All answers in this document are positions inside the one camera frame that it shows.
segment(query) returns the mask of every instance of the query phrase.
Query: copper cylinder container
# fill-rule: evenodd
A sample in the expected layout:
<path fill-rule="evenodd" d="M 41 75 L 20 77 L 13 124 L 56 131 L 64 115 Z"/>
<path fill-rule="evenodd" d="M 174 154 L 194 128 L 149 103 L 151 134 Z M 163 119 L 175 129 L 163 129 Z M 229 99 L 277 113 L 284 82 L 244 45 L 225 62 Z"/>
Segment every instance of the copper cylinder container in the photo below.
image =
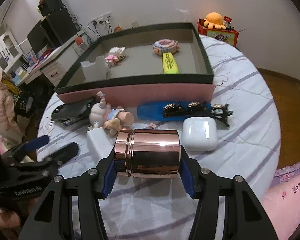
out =
<path fill-rule="evenodd" d="M 176 130 L 121 130 L 114 147 L 118 175 L 135 178 L 174 178 L 180 163 Z"/>

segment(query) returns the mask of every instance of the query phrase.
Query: blue handle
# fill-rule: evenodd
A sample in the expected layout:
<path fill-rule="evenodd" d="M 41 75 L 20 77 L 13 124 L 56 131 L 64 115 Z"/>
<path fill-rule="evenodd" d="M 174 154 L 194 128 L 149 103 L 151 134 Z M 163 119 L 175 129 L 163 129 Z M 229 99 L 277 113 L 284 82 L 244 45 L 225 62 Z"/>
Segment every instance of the blue handle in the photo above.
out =
<path fill-rule="evenodd" d="M 180 177 L 181 177 L 181 180 L 183 183 L 183 187 L 185 188 L 186 193 L 189 194 L 189 196 L 191 198 L 194 198 L 195 190 L 193 188 L 193 184 L 194 184 L 193 176 L 182 156 L 181 156 L 181 160 L 180 160 L 179 174 L 180 174 Z"/>
<path fill-rule="evenodd" d="M 35 151 L 36 149 L 41 148 L 42 146 L 45 146 L 48 143 L 49 143 L 49 136 L 43 135 L 39 138 L 31 140 L 30 142 L 27 142 L 24 146 L 24 149 L 26 152 L 32 152 Z"/>
<path fill-rule="evenodd" d="M 117 172 L 115 171 L 115 168 L 114 168 L 114 160 L 112 160 L 112 162 L 106 172 L 104 187 L 102 190 L 102 194 L 105 198 L 112 192 L 112 188 L 113 188 L 116 177 L 117 177 Z"/>

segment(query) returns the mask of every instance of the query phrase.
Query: desk drawer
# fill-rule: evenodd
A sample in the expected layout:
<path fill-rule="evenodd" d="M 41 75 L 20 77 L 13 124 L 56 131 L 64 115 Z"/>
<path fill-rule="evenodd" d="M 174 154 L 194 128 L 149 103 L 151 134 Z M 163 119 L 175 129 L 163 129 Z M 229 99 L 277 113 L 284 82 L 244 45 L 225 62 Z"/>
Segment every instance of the desk drawer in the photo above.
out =
<path fill-rule="evenodd" d="M 63 78 L 66 71 L 62 68 L 59 62 L 56 62 L 55 64 L 43 69 L 42 73 L 51 81 L 51 83 L 55 83 Z"/>

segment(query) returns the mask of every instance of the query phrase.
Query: computer monitor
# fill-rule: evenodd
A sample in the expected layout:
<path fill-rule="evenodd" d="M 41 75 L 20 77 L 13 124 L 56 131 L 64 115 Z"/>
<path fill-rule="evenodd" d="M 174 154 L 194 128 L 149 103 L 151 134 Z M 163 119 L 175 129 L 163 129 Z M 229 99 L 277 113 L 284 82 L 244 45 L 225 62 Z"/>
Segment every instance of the computer monitor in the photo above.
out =
<path fill-rule="evenodd" d="M 45 30 L 42 28 L 41 21 L 32 28 L 27 38 L 35 54 L 50 44 Z"/>

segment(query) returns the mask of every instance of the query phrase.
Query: black speaker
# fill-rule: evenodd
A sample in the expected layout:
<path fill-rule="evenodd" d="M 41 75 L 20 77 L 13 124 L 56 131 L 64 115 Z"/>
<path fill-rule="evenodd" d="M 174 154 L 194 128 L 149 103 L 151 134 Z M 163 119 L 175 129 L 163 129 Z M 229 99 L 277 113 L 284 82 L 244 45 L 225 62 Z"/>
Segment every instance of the black speaker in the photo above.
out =
<path fill-rule="evenodd" d="M 77 34 L 72 18 L 63 7 L 53 11 L 41 22 L 49 40 L 54 47 L 64 44 L 67 40 Z"/>
<path fill-rule="evenodd" d="M 61 0 L 43 0 L 43 2 L 38 6 L 43 17 L 63 7 Z"/>

